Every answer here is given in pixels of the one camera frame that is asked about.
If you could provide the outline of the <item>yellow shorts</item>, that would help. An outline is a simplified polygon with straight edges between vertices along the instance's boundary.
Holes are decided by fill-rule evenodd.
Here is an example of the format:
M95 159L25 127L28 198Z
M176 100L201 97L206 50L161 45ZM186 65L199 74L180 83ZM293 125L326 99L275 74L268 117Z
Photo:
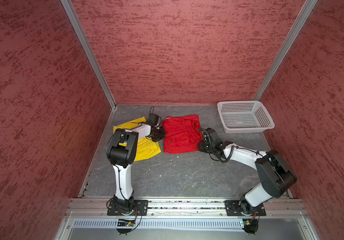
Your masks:
M145 122L146 117L138 118L126 123L123 123L118 126L113 127L113 131L115 132L117 129L132 129L137 127L139 123ZM137 147L137 155L135 158L135 162L150 159L158 154L160 154L161 148L158 142L153 142L152 140L147 139L146 137L140 139L138 141Z

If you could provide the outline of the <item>red shorts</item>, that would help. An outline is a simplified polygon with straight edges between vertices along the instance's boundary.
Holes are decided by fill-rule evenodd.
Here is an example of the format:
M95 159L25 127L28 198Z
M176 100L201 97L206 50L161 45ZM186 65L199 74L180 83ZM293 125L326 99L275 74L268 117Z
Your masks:
M202 141L202 133L198 115L184 117L170 117L163 121L166 131L164 152L168 154L183 154L198 151L198 144Z

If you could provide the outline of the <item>white plastic laundry basket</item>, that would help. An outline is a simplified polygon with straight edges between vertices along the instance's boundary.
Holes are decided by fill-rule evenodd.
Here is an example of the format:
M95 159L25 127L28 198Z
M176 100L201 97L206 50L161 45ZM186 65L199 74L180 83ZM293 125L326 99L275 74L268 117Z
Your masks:
M217 110L227 134L262 133L275 128L275 123L259 101L225 101Z

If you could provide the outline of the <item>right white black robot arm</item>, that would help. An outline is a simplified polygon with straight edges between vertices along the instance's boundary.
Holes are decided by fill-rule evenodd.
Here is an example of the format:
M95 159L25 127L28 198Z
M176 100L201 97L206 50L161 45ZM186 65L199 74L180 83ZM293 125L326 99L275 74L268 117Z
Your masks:
M222 164L236 161L257 171L260 183L242 195L237 203L225 206L232 214L255 215L264 202L281 197L297 182L296 174L278 151L251 150L222 141L214 129L198 130L202 132L202 140L198 144L200 152L209 154L213 161Z

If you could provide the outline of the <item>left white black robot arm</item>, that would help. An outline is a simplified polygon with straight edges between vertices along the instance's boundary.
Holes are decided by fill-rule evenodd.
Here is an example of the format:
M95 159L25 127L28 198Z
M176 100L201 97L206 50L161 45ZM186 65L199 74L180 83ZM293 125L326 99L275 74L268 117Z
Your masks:
M109 211L131 215L136 210L134 190L132 187L132 164L135 161L138 142L150 138L159 142L166 137L161 125L140 123L132 129L116 129L106 148L106 155L115 170L116 192L110 202Z

